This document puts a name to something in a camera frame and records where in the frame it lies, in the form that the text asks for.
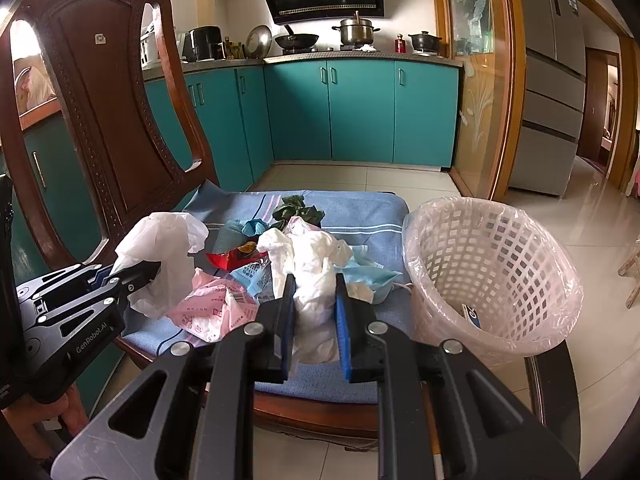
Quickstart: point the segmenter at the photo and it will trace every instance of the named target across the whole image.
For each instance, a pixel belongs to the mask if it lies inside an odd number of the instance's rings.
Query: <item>red bottle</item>
[[[402,39],[402,34],[398,34],[396,40],[396,52],[398,54],[406,54],[406,41]]]

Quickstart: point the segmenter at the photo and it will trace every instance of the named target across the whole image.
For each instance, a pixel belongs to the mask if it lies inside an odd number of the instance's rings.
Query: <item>chair seat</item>
[[[396,195],[382,192],[347,191],[265,191],[233,193],[222,191],[205,182],[191,199],[185,211],[203,221],[209,228],[205,249],[195,255],[195,264],[210,274],[222,275],[212,267],[204,253],[211,249],[219,228],[227,220],[261,218],[271,221],[273,209],[283,196],[302,194],[307,205],[325,211],[322,228],[349,245],[367,245],[368,255],[390,270],[409,278],[402,262],[402,221],[408,213],[406,203]],[[383,303],[375,306],[378,318],[413,336],[413,317],[409,293],[393,290]],[[178,329],[168,318],[149,319],[127,309],[124,339],[153,355],[159,355],[177,341],[195,346],[203,341]],[[349,384],[344,381],[340,363],[299,365],[295,376],[285,384],[255,385],[257,390],[303,399],[327,402],[376,403],[376,385]]]

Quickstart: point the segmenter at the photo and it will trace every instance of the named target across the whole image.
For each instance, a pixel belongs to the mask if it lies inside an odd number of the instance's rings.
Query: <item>pink plastic bag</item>
[[[193,292],[166,315],[175,326],[214,343],[255,319],[258,306],[238,282],[196,269],[192,284]]]

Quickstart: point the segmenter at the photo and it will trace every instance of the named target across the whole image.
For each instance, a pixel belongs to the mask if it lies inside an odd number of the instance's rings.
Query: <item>wastebasket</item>
[[[553,348],[578,319],[574,266],[522,210],[477,198],[431,200],[404,220],[402,245],[422,342],[458,339],[496,367]],[[465,305],[480,328],[463,317]]]

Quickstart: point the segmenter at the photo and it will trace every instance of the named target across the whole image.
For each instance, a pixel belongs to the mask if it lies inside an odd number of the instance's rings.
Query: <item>screw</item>
[[[388,329],[389,326],[382,321],[372,321],[369,323],[369,326],[367,326],[367,330],[369,330],[369,333],[372,333],[373,335],[382,335],[386,333]]]
[[[244,326],[244,333],[247,335],[259,335],[264,330],[264,325],[262,323],[256,323],[255,321],[252,323],[247,323]]]
[[[185,355],[191,350],[191,345],[184,341],[178,341],[171,345],[171,353],[175,356]]]
[[[462,353],[462,343],[457,339],[447,339],[442,343],[442,348],[447,354],[457,355]]]

